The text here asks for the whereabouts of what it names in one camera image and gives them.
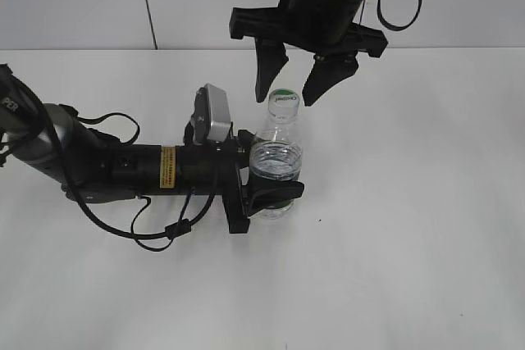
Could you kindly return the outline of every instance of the white tabletop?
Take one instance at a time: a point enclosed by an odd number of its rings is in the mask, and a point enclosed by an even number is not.
[[[290,58],[274,86],[300,90],[312,58]],[[250,51],[0,62],[45,102],[129,113],[141,143],[180,143],[207,82],[228,92],[236,128],[255,129],[265,111]],[[145,252],[11,158],[0,170],[0,348],[523,349],[525,50],[389,50],[360,63],[301,111],[304,198],[246,235],[227,233],[217,198],[192,233]],[[139,229],[163,229],[181,199],[155,198]],[[127,230],[139,207],[94,210]]]

